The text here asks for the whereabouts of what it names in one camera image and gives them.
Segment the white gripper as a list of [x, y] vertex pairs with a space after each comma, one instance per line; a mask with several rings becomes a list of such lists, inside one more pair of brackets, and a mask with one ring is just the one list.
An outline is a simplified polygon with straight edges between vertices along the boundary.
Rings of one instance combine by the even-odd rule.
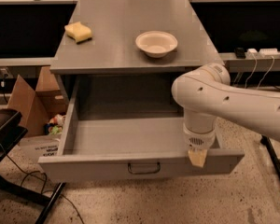
[[186, 125], [183, 125], [183, 138], [185, 144], [191, 148], [188, 151], [191, 164], [195, 167], [203, 168], [207, 156], [207, 149], [215, 143], [215, 127], [212, 127], [210, 131], [197, 133], [188, 129]]

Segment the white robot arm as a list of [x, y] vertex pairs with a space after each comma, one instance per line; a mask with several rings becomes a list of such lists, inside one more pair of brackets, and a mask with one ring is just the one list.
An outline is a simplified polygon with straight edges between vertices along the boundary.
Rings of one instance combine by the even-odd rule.
[[210, 63], [175, 79], [171, 93], [183, 107], [184, 141], [202, 168], [216, 139], [218, 117], [280, 142], [280, 92], [235, 88], [225, 66]]

